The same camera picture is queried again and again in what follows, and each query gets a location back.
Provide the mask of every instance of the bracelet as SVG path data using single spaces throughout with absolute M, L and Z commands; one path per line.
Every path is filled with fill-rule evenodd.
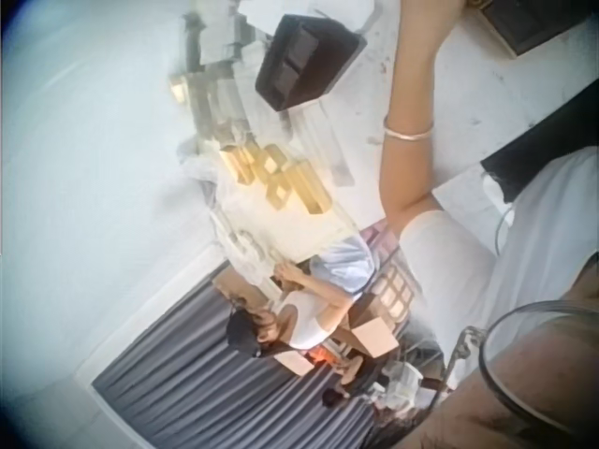
M 383 126 L 385 128 L 385 136 L 389 136 L 390 138 L 396 138 L 398 140 L 407 140 L 408 142 L 418 142 L 419 140 L 429 138 L 432 135 L 433 128 L 433 125 L 431 125 L 429 130 L 422 134 L 402 134 L 395 132 L 387 127 L 387 117 L 385 117 L 385 119 L 383 120 Z

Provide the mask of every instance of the dark hair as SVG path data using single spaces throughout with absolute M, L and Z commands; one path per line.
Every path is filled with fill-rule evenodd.
M 226 324 L 226 342 L 229 348 L 253 358 L 272 357 L 293 351 L 293 348 L 282 341 L 261 344 L 257 339 L 254 316 L 246 309 L 236 309 L 231 313 Z
M 236 309 L 231 313 L 226 324 L 226 342 L 231 349 L 251 357 L 260 357 L 262 346 L 256 336 L 256 324 L 250 312 Z
M 345 397 L 334 388 L 327 388 L 322 393 L 322 405 L 328 409 L 339 407 L 345 401 Z

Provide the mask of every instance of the white shirt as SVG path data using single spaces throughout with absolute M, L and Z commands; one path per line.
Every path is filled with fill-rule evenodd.
M 597 152 L 557 159 L 536 176 L 515 202 L 499 258 L 445 211 L 425 212 L 403 230 L 400 245 L 446 362 L 465 327 L 489 328 L 516 307 L 561 298 L 599 251 Z M 504 326 L 495 349 L 529 330 Z M 471 356 L 456 367 L 456 380 L 476 368 Z

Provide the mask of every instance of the white fabric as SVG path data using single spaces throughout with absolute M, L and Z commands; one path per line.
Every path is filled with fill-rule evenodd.
M 597 148 L 545 167 L 517 198 L 498 259 L 444 211 L 406 226 L 400 245 L 446 362 L 465 327 L 488 328 L 518 306 L 559 299 L 572 287 L 599 249 L 598 167 Z M 527 330 L 504 326 L 495 344 L 505 347 Z M 476 368 L 471 356 L 456 367 L 456 380 Z
M 281 308 L 287 305 L 295 306 L 298 311 L 296 325 L 289 339 L 289 346 L 292 348 L 312 349 L 326 340 L 335 330 L 333 328 L 327 331 L 316 321 L 316 317 L 328 304 L 315 294 L 307 291 L 291 292 L 281 304 Z
M 334 243 L 310 259 L 310 273 L 315 278 L 337 285 L 354 300 L 378 266 L 378 259 L 360 235 Z

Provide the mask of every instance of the gold bar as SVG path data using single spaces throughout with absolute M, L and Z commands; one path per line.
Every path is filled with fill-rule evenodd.
M 269 184 L 270 177 L 280 171 L 287 163 L 287 157 L 276 145 L 267 145 L 260 150 L 252 169 L 257 178 L 264 184 Z
M 254 182 L 254 172 L 242 148 L 227 145 L 221 149 L 220 154 L 236 182 L 243 185 L 250 185 Z
M 277 210 L 281 210 L 287 204 L 293 189 L 286 176 L 281 173 L 275 173 L 270 176 L 269 185 L 266 189 L 266 199 Z
M 285 171 L 301 202 L 311 214 L 325 213 L 332 207 L 329 192 L 308 161 L 301 161 Z

